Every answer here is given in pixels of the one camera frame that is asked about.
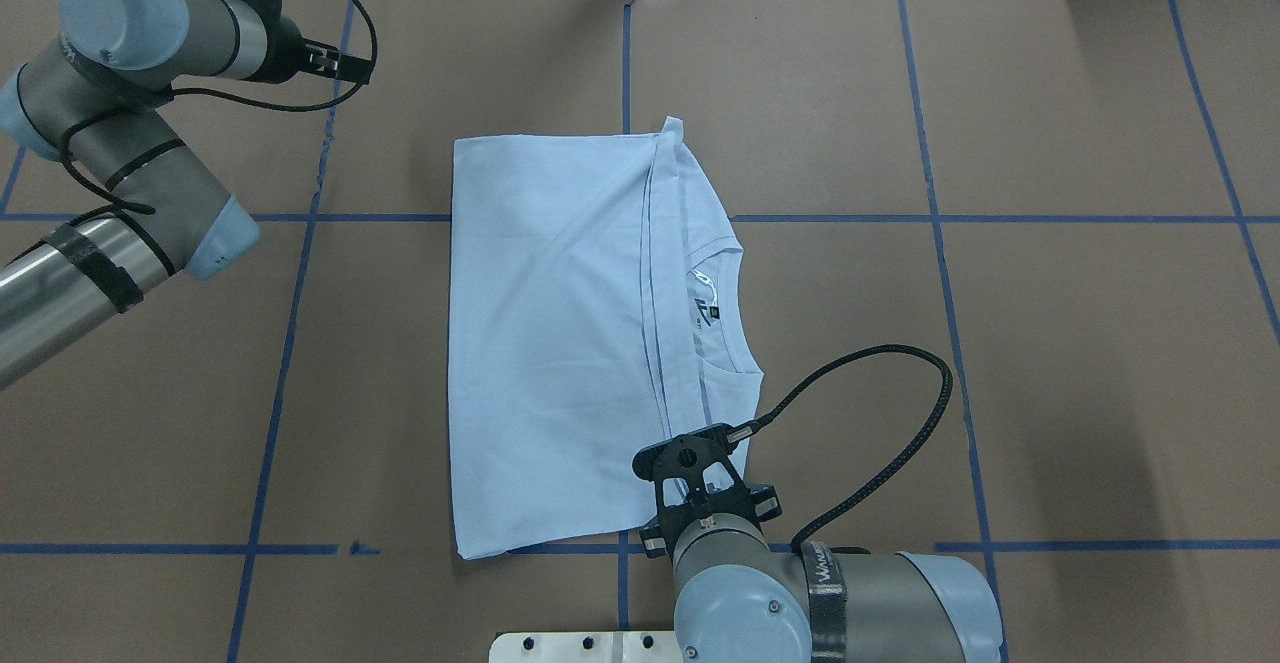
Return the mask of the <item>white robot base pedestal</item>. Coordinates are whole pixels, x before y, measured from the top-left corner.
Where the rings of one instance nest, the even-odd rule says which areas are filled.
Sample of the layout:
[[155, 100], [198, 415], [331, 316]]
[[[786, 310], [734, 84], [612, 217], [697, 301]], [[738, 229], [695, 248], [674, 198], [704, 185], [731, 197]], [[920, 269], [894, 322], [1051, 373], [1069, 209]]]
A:
[[489, 662], [685, 662], [672, 631], [508, 632]]

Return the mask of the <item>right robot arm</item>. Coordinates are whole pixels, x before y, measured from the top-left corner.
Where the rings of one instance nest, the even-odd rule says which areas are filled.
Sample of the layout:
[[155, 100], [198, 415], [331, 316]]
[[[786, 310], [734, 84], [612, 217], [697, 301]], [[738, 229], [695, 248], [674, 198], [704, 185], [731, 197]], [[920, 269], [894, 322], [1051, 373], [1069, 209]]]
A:
[[776, 552], [762, 522], [773, 486], [659, 502], [640, 529], [673, 570], [673, 636], [685, 662], [998, 662], [1004, 625], [986, 576], [951, 555], [874, 554], [810, 540]]

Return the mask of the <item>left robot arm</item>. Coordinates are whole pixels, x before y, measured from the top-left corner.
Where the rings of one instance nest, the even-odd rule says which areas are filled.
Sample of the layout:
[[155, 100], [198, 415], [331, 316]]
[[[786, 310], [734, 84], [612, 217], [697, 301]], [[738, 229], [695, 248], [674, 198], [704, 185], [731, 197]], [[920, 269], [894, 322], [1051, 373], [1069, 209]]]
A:
[[[358, 0], [348, 0], [375, 33]], [[9, 388], [170, 276], [216, 276], [260, 227], [160, 115], [206, 95], [269, 102], [179, 78], [282, 84], [294, 76], [370, 83], [366, 58], [307, 38], [283, 0], [60, 0], [58, 38], [3, 86], [3, 131], [58, 163], [99, 207], [49, 230], [3, 268], [3, 387]]]

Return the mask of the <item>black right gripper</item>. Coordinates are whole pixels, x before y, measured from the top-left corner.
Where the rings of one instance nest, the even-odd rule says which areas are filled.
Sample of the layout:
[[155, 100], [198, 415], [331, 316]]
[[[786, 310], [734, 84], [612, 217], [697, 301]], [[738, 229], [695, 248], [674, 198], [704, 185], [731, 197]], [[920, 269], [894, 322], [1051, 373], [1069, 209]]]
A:
[[668, 544], [698, 521], [714, 515], [732, 515], [759, 529], [763, 522], [781, 516], [782, 506], [769, 484], [731, 483], [728, 486], [691, 486], [682, 491], [684, 481], [668, 479], [655, 485], [655, 525], [640, 529], [640, 544], [646, 558], [668, 555]]

